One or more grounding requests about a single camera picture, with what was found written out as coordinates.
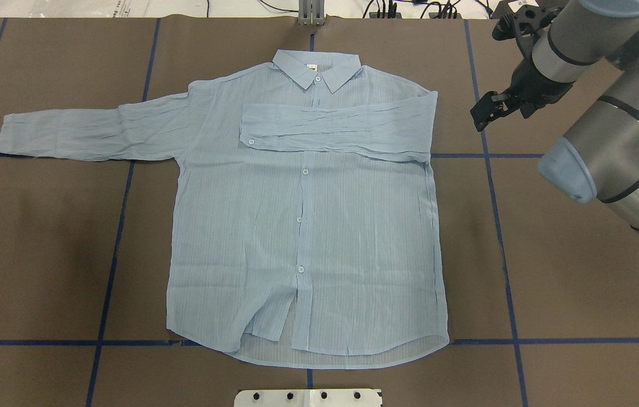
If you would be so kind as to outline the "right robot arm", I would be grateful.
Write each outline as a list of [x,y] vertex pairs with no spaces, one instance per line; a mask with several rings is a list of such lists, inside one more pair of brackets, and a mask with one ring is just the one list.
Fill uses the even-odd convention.
[[514,40],[522,60],[506,90],[485,93],[471,108],[479,132],[515,111],[529,118],[557,103],[602,59],[620,70],[538,172],[580,204],[601,201],[639,235],[639,1],[523,5],[498,20],[492,37]]

